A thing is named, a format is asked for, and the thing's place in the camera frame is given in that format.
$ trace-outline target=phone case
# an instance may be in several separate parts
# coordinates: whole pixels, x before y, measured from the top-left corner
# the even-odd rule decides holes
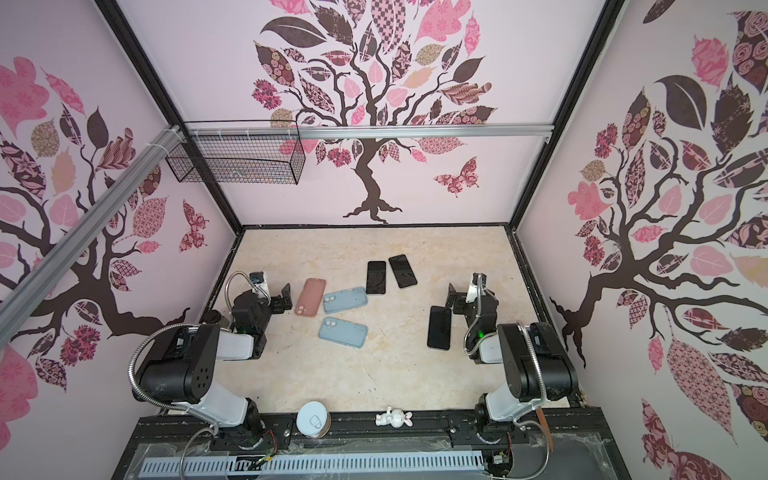
[[[327,316],[323,320],[320,332],[317,334],[323,340],[353,346],[356,349],[362,347],[363,343],[366,342],[366,335],[368,335],[367,326],[347,322],[332,316]]]
[[[296,302],[296,315],[315,316],[323,301],[323,293],[326,291],[326,281],[320,278],[308,278],[304,283],[299,301]]]
[[[358,306],[368,304],[366,289],[363,286],[356,286],[348,290],[326,293],[323,297],[323,308],[326,313],[342,312]]]

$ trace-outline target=smartphone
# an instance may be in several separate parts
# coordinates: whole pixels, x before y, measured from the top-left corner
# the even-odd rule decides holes
[[[389,265],[392,267],[392,272],[395,274],[395,280],[397,280],[397,286],[400,288],[406,288],[414,286],[418,282],[416,281],[416,275],[411,270],[411,264],[408,263],[408,258],[405,255],[398,255],[389,259]]]
[[[451,309],[444,306],[429,309],[427,346],[438,350],[451,348]]]
[[[386,293],[386,262],[384,260],[368,262],[366,293],[368,295],[384,295]]]

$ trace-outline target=white rabbit figurine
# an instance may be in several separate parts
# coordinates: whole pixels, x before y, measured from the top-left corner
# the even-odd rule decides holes
[[[385,413],[376,416],[376,424],[379,426],[391,424],[396,429],[402,427],[403,423],[409,427],[413,427],[413,422],[411,422],[412,416],[413,413],[411,412],[403,413],[401,409],[393,410],[392,407],[387,407]]]

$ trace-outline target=butterfly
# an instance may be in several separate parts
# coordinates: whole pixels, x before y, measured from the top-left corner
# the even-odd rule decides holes
[[[179,251],[183,252],[189,250],[192,247],[200,248],[205,245],[205,236],[201,230],[205,229],[205,224],[210,220],[205,220],[203,214],[196,214],[194,208],[184,200],[184,216],[187,218],[187,223],[190,224],[190,229],[181,237],[181,243],[179,243]]]
[[[462,167],[462,172],[455,175],[438,175],[435,177],[435,181],[441,185],[448,187],[448,191],[458,198],[458,192],[464,190],[463,185],[467,187],[477,187],[478,176],[475,174],[477,170],[477,157],[471,158]]]

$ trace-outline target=can lid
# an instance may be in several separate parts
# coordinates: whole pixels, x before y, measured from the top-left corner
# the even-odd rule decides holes
[[[320,434],[328,422],[328,410],[320,402],[309,402],[299,410],[296,427],[299,432],[310,437]]]

